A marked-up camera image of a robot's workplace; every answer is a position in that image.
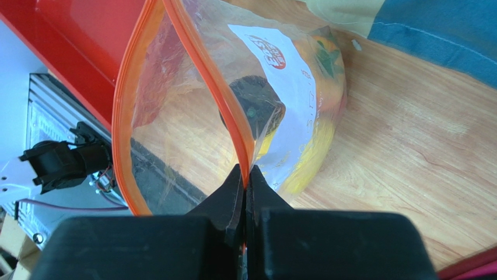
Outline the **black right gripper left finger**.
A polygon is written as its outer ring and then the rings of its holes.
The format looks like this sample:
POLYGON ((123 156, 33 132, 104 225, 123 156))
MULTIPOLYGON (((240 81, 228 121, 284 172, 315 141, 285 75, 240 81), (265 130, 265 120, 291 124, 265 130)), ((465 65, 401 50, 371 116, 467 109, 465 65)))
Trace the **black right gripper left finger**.
POLYGON ((242 279, 242 174, 184 215, 81 216, 52 234, 32 279, 242 279))

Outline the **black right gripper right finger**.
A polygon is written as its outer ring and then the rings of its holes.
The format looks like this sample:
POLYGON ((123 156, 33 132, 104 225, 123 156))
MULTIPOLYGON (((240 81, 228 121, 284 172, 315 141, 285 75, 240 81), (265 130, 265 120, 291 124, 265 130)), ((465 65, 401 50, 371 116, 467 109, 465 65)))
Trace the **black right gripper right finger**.
POLYGON ((392 212, 297 210, 254 166, 247 186, 249 279, 436 279, 421 235, 392 212))

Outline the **dark purple toy fruit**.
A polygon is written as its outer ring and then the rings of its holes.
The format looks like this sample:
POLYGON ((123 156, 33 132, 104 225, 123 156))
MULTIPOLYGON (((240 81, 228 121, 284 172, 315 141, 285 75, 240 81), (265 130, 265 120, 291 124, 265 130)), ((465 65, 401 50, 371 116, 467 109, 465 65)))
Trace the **dark purple toy fruit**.
POLYGON ((247 117, 254 139, 278 128, 286 107, 266 78, 244 76, 231 82, 229 87, 247 117))

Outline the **clear orange zip top bag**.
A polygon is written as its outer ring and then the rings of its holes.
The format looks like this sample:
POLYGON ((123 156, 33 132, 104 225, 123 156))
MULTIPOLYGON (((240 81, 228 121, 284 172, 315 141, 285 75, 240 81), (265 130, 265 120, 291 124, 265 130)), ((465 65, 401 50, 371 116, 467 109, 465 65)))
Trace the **clear orange zip top bag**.
POLYGON ((235 165, 248 181, 254 139, 229 84, 284 69, 282 40, 331 36, 277 12, 279 1, 146 1, 118 73, 111 125, 114 170, 134 215, 153 215, 132 173, 131 139, 209 197, 235 165))

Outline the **orange yellow toy mango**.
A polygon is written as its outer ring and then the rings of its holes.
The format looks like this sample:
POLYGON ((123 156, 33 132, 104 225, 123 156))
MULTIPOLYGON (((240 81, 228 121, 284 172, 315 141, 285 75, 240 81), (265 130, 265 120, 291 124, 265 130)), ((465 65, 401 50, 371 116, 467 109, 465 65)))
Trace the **orange yellow toy mango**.
POLYGON ((257 156, 269 186, 286 199, 316 176, 347 100, 342 54, 331 36, 282 40, 284 69, 265 67, 280 104, 257 156))

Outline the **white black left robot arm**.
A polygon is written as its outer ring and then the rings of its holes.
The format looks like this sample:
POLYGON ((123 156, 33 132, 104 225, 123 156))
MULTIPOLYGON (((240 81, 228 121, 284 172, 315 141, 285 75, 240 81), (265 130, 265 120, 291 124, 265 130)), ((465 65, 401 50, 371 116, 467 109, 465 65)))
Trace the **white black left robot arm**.
POLYGON ((52 190, 76 187, 113 163, 111 141, 78 122, 69 141, 42 141, 18 157, 1 162, 1 204, 31 199, 52 190))

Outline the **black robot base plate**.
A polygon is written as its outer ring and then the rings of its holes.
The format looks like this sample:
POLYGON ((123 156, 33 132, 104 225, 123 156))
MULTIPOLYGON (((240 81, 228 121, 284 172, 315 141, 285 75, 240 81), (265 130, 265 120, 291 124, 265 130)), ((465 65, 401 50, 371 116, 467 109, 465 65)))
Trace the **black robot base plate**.
POLYGON ((207 195, 142 144, 131 139, 132 173, 149 210, 154 215, 182 215, 207 195))

